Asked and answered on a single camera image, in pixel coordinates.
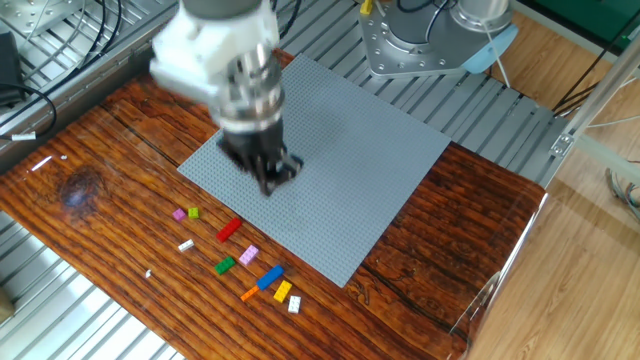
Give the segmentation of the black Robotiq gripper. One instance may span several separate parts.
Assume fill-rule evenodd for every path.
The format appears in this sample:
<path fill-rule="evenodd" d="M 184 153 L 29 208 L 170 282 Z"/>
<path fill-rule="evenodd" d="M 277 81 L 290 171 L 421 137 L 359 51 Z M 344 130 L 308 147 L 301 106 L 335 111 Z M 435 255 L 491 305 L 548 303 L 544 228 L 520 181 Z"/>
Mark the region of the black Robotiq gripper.
<path fill-rule="evenodd" d="M 231 133 L 224 129 L 218 147 L 234 165 L 257 181 L 264 196 L 270 196 L 277 183 L 294 179 L 303 167 L 300 158 L 282 153 L 285 149 L 283 134 L 282 120 L 255 133 Z"/>

